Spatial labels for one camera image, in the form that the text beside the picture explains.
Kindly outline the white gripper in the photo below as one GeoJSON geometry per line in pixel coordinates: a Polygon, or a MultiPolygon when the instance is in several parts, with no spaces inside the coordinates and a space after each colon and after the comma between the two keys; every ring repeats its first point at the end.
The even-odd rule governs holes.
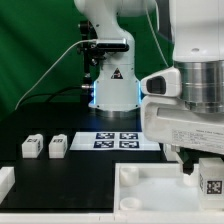
{"type": "Polygon", "coordinates": [[[199,161],[197,150],[224,155],[224,114],[194,113],[178,98],[145,96],[141,128],[148,140],[174,145],[172,151],[187,175],[199,161]]]}

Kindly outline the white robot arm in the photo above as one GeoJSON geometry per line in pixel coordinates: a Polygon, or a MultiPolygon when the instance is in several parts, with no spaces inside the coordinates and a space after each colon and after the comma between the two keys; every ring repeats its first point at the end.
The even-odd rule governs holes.
{"type": "Polygon", "coordinates": [[[117,18],[157,10],[155,0],[74,0],[96,38],[100,64],[89,107],[104,115],[141,111],[149,140],[224,155],[224,0],[165,0],[173,65],[139,80],[135,41],[117,18]]]}

